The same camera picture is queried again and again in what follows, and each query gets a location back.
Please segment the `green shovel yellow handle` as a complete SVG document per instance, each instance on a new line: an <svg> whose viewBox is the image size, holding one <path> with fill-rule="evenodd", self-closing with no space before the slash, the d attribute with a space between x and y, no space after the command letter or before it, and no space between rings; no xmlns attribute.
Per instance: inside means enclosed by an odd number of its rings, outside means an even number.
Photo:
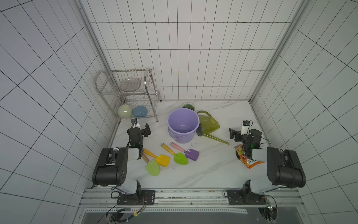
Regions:
<svg viewBox="0 0 358 224"><path fill-rule="evenodd" d="M188 162L188 159L184 156L184 154L182 153L174 153L167 145L165 144L162 144L161 145L162 148L164 150L166 150L167 152L169 152L170 154L173 155L173 158L174 158L174 161L177 163L177 164L180 164L180 165L187 165L189 162Z"/></svg>

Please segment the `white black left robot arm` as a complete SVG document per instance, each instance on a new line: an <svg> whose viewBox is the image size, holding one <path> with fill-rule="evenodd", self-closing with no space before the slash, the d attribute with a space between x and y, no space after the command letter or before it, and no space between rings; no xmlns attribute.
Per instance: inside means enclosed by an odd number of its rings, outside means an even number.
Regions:
<svg viewBox="0 0 358 224"><path fill-rule="evenodd" d="M92 182L102 187L112 187L111 198L117 205L153 205L155 190L143 190L139 181L127 177L128 161L143 159L147 165L150 160L144 154L144 138L151 134L148 124L141 129L139 124L127 130L129 142L125 147L103 148L94 168Z"/></svg>

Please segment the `purple plastic bucket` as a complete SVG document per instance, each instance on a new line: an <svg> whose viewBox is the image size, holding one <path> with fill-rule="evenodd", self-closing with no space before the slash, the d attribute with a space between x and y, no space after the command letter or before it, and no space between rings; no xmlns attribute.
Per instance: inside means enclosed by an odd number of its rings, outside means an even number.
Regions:
<svg viewBox="0 0 358 224"><path fill-rule="evenodd" d="M167 117L168 133L177 143L189 143L200 125L198 114L187 108L179 108Z"/></svg>

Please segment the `purple shovel pink handle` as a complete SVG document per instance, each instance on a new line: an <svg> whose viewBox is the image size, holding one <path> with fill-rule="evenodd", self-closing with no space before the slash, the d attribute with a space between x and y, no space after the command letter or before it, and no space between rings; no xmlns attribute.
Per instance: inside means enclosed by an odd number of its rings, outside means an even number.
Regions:
<svg viewBox="0 0 358 224"><path fill-rule="evenodd" d="M175 143L171 143L171 146L176 148L177 150L183 152L185 154L185 157L190 159L190 160L193 160L193 161L197 161L198 157L199 157L199 151L196 151L194 149L189 149L189 150L184 150L182 147L178 146L177 144Z"/></svg>

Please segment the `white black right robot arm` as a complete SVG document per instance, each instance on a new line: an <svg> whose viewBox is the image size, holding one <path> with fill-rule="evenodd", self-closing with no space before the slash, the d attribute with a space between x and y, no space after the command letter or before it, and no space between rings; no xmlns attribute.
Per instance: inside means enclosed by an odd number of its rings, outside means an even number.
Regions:
<svg viewBox="0 0 358 224"><path fill-rule="evenodd" d="M293 150L282 150L267 146L261 148L262 132L256 129L236 131L229 129L230 139L241 142L236 150L241 161L248 165L266 164L266 173L247 180L239 190L227 190L226 197L230 205L267 205L266 193L280 187L302 188L306 176L298 155Z"/></svg>

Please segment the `light green shovel wooden handle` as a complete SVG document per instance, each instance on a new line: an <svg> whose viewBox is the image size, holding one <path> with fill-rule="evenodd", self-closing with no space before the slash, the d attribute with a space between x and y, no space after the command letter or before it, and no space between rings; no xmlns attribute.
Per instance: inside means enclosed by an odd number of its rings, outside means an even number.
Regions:
<svg viewBox="0 0 358 224"><path fill-rule="evenodd" d="M142 155L142 158L147 164L145 166L146 171L152 176L158 176L160 174L159 165L154 160L150 161L145 154Z"/></svg>

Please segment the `yellow plastic shovel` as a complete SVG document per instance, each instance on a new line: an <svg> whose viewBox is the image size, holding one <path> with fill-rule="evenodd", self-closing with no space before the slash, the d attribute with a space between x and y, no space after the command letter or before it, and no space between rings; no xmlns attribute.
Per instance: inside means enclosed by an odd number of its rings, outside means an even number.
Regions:
<svg viewBox="0 0 358 224"><path fill-rule="evenodd" d="M170 157L165 156L165 155L156 156L155 154L153 154L152 152L150 152L149 150L147 150L145 148L144 148L144 153L150 157L153 157L156 160L156 163L162 167L167 167L171 160Z"/></svg>

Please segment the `green transparent watering can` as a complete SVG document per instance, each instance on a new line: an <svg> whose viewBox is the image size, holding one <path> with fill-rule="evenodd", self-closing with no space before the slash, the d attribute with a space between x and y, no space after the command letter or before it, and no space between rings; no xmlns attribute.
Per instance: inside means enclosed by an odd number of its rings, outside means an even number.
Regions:
<svg viewBox="0 0 358 224"><path fill-rule="evenodd" d="M209 112L201 110L201 111L198 111L197 114L198 114L198 117L200 120L200 124L199 124L198 129L196 130L196 133L199 137L204 136L204 137L210 138L212 140L229 145L229 143L227 141L224 141L222 139L219 139L219 138L211 135L212 132L214 132L220 128L220 125L216 121L216 119L211 116L211 114Z"/></svg>

